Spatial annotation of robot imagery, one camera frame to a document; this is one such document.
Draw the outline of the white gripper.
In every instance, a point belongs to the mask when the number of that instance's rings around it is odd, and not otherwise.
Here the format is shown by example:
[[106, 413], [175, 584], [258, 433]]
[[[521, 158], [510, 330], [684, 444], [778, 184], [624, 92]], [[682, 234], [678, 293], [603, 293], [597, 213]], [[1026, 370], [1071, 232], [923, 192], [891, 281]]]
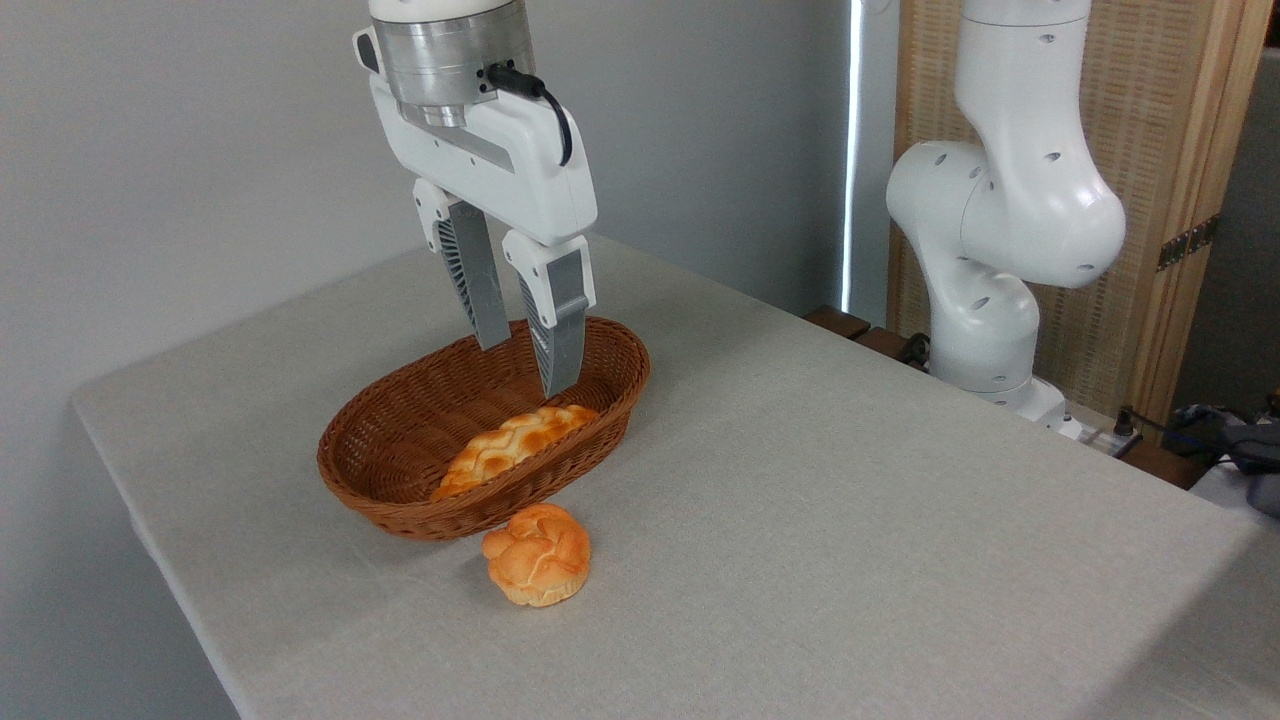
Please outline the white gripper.
[[576, 384], [596, 292], [588, 241], [575, 236], [598, 206], [572, 115], [507, 61], [465, 69], [485, 100], [463, 108], [462, 127], [431, 126], [428, 108], [392, 94], [374, 31], [356, 33], [353, 46], [393, 154], [420, 177], [413, 199], [428, 247], [442, 255], [480, 348], [511, 337], [485, 211], [527, 236], [508, 231], [502, 247], [518, 273], [544, 395]]

